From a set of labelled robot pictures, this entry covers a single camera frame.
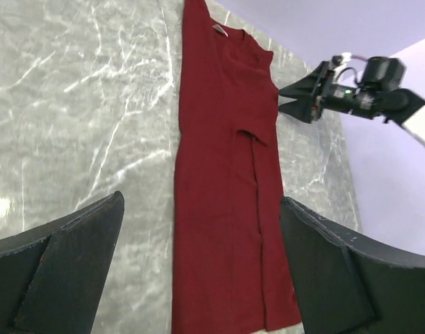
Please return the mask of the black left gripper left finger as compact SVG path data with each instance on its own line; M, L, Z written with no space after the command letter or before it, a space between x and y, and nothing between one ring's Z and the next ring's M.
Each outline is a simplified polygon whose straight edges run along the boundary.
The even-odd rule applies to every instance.
M124 211L116 191L0 239L0 333L90 333Z

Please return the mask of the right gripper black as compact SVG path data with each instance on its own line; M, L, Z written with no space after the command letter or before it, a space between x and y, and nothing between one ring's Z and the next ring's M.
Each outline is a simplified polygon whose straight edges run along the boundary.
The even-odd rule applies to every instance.
M372 119L381 114L373 93L356 87L344 86L337 82L339 74L330 61L319 66L302 79L279 90L279 96L296 99L281 104L279 112L301 122L311 124L321 118L324 109ZM311 97L311 102L299 101Z

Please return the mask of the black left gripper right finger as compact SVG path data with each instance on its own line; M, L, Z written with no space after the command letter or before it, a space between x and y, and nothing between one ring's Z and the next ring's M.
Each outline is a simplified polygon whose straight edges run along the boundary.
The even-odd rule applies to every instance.
M290 197L280 226L307 334L425 334L425 255L331 221Z

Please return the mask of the dark red t shirt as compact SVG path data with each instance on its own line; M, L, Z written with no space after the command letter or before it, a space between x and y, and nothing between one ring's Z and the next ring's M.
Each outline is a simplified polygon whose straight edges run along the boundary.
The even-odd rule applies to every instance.
M273 52L186 1L175 162L174 333L300 323L280 229Z

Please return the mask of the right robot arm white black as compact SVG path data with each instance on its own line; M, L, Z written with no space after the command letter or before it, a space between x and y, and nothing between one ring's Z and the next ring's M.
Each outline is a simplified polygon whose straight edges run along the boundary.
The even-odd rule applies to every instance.
M279 95L289 101L279 106L279 112L307 124L319 120L326 109L369 120L382 116L425 147L425 99L401 87L405 65L398 58L371 57L362 76L354 77L354 86L341 85L339 78L354 58L349 52L334 55L280 89Z

